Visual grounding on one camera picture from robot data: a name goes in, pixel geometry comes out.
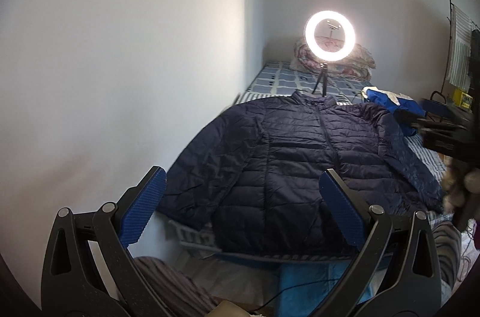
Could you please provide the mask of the black mini tripod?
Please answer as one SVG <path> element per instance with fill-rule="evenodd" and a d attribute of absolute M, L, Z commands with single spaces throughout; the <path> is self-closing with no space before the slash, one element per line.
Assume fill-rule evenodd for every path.
<path fill-rule="evenodd" d="M 319 85 L 321 85 L 321 96 L 325 97 L 327 92 L 327 86 L 328 86 L 328 64 L 327 63 L 320 64 L 320 73 L 317 77 L 316 84 L 312 90 L 312 94 L 316 92 Z"/>

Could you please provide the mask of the blue under-bed box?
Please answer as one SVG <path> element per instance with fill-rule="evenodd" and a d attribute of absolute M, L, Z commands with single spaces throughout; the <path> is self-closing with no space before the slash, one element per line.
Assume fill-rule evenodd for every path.
<path fill-rule="evenodd" d="M 279 271 L 275 316 L 308 316 L 329 294 L 350 260 L 332 263 L 285 263 Z"/>

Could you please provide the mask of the blue white crumpled jacket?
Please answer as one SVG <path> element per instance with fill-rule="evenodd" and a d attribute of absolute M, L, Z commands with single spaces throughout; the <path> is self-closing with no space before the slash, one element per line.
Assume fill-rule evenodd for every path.
<path fill-rule="evenodd" d="M 411 120 L 425 117 L 426 111 L 414 99 L 374 86 L 364 87 L 361 93 L 366 101 L 381 105 L 392 113 L 406 137 L 417 133 L 417 129 L 412 127 Z"/>

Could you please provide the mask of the striped hanging towel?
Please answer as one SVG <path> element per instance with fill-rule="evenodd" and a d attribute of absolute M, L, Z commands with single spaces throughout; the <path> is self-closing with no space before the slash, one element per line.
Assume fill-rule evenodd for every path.
<path fill-rule="evenodd" d="M 448 82 L 462 91 L 470 88 L 469 59 L 472 23 L 470 17 L 456 5 L 451 7 L 451 41 L 448 57 Z"/>

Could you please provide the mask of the black metal clothes rack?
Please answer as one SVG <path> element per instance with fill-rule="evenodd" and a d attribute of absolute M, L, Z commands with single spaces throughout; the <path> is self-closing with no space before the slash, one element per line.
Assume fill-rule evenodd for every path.
<path fill-rule="evenodd" d="M 479 60 L 479 26 L 449 0 L 449 41 L 448 57 L 440 91 L 432 96 L 443 94 L 446 86 L 453 88 L 451 101 L 465 110 L 473 107 L 473 64 L 471 60 Z"/>

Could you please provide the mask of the blue checked blanket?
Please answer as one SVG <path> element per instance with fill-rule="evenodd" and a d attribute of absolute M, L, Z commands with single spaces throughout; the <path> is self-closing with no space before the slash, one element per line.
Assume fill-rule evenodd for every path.
<path fill-rule="evenodd" d="M 237 103 L 274 96 L 291 96 L 297 90 L 311 94 L 317 83 L 317 76 L 291 70 L 286 62 L 272 61 L 260 71 Z M 345 76 L 328 77 L 326 96 L 333 96 L 338 104 L 359 104 L 364 101 L 361 90 L 370 86 L 368 81 Z"/>

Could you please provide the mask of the yellow box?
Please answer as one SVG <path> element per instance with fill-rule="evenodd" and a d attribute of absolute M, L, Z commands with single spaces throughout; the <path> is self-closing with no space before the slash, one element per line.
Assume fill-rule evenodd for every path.
<path fill-rule="evenodd" d="M 453 93 L 453 103 L 464 110 L 470 110 L 473 103 L 473 97 L 467 92 L 462 91 L 460 88 L 456 88 Z"/>

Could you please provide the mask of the floral folded quilt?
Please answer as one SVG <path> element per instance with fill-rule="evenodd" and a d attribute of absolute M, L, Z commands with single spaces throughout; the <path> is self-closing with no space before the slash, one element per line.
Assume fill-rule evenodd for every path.
<path fill-rule="evenodd" d="M 358 43 L 347 57 L 334 62 L 322 61 L 316 57 L 304 37 L 295 43 L 294 55 L 289 63 L 289 68 L 304 73 L 319 74 L 320 65 L 323 63 L 327 65 L 330 76 L 353 77 L 362 80 L 371 79 L 371 71 L 376 69 L 376 63 L 371 53 Z"/>

